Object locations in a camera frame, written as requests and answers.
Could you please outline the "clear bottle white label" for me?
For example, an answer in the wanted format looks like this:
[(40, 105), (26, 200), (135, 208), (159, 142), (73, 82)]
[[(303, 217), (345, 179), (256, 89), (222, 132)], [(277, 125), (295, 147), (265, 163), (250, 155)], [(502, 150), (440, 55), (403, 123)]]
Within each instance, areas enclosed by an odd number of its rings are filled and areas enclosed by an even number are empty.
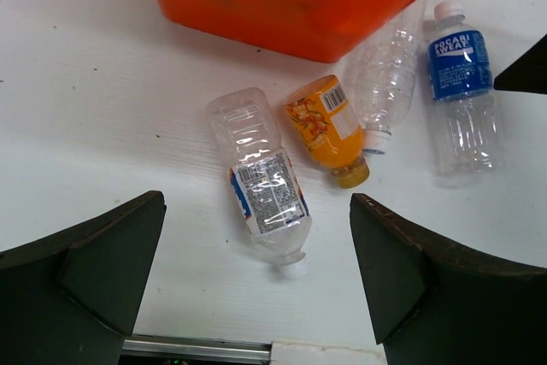
[(235, 91), (212, 100), (206, 110), (253, 245), (282, 277), (304, 276), (312, 217), (266, 94), (258, 88)]

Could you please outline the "blue label Pocari bottle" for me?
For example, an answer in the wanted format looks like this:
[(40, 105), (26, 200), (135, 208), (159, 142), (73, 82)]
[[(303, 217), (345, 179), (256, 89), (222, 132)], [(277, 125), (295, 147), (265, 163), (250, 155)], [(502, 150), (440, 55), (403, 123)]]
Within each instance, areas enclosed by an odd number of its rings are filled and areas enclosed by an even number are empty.
[(432, 87), (432, 139), (443, 177), (499, 170), (503, 134), (485, 38), (455, 1), (435, 6), (427, 45)]

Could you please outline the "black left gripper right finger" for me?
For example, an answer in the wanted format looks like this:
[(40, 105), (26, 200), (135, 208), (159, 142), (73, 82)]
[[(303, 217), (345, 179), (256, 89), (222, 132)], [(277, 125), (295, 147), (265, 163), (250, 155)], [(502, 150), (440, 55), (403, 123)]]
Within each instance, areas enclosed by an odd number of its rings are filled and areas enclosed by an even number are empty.
[(546, 271), (474, 250), (364, 194), (350, 229), (390, 364), (543, 364)]

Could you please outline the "orange juice bottle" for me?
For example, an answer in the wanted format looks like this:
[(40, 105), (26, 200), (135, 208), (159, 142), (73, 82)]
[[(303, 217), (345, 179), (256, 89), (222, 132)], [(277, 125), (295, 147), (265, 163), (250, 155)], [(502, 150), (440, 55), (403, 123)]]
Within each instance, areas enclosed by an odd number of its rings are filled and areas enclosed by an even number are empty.
[(311, 158), (339, 187), (354, 188), (369, 177), (364, 131), (336, 75), (301, 87), (283, 108)]

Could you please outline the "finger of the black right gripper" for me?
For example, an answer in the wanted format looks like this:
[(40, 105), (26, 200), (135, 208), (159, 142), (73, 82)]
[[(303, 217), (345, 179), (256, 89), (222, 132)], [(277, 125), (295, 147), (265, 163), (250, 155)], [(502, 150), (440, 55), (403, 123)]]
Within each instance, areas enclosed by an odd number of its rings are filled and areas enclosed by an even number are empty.
[(494, 79), (493, 88), (497, 91), (545, 94), (547, 92), (547, 35), (503, 70)]

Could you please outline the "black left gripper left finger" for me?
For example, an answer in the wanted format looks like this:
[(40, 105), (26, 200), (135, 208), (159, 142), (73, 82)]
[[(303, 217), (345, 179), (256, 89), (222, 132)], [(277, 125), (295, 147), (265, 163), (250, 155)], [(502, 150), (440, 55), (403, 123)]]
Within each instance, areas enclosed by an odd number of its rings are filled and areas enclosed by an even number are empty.
[(147, 191), (1, 254), (3, 364), (116, 364), (132, 335), (167, 206)]

